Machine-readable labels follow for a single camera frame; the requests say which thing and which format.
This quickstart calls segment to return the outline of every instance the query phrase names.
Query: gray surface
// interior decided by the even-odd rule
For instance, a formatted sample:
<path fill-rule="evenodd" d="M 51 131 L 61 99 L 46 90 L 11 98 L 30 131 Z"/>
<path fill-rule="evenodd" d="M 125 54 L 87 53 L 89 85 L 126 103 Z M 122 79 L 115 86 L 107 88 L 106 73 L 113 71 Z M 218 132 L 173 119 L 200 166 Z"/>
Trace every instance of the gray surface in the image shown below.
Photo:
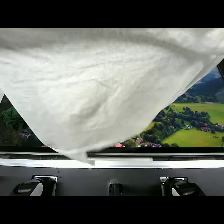
<path fill-rule="evenodd" d="M 118 180 L 124 195 L 160 195 L 161 176 L 188 177 L 206 195 L 224 196 L 224 168 L 219 169 L 50 169 L 0 167 L 0 195 L 9 195 L 32 175 L 56 175 L 56 195 L 108 195 L 108 184 Z"/>

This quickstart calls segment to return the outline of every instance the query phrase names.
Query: display screen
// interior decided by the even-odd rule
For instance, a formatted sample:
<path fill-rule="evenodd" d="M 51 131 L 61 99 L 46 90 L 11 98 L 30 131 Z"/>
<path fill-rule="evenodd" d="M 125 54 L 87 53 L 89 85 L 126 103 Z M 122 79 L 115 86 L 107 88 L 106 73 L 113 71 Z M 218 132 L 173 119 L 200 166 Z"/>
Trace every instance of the display screen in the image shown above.
<path fill-rule="evenodd" d="M 6 96 L 0 104 L 0 146 L 46 147 Z M 142 133 L 112 145 L 143 147 L 214 147 L 224 145 L 224 80 L 216 67 L 176 101 L 161 110 Z"/>

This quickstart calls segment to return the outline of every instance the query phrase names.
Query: landscape picture on screen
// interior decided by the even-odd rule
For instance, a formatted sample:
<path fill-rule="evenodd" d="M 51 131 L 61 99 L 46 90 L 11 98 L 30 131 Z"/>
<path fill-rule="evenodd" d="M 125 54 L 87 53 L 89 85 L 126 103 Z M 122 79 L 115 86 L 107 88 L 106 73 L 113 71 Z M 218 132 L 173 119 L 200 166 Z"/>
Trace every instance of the landscape picture on screen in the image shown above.
<path fill-rule="evenodd" d="M 224 80 L 215 68 L 173 104 L 161 110 L 142 133 L 114 147 L 223 146 L 223 93 Z"/>

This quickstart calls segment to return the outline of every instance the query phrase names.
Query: fabric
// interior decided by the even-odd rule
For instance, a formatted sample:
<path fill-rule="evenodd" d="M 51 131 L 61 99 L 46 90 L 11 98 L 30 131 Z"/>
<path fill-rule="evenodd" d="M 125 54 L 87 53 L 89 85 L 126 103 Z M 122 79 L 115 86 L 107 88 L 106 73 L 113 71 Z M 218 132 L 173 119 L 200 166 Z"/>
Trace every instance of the fabric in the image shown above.
<path fill-rule="evenodd" d="M 140 133 L 222 59 L 224 29 L 0 29 L 0 89 L 70 158 Z"/>

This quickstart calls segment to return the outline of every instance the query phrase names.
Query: white napkin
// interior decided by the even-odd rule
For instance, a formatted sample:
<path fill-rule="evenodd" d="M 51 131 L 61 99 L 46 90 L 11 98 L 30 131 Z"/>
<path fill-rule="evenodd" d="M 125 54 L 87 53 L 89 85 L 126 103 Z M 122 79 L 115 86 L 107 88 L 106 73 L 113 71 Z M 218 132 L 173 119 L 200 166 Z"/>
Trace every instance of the white napkin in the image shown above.
<path fill-rule="evenodd" d="M 224 29 L 0 29 L 0 88 L 44 144 L 84 160 L 143 131 L 223 59 L 223 40 Z"/>

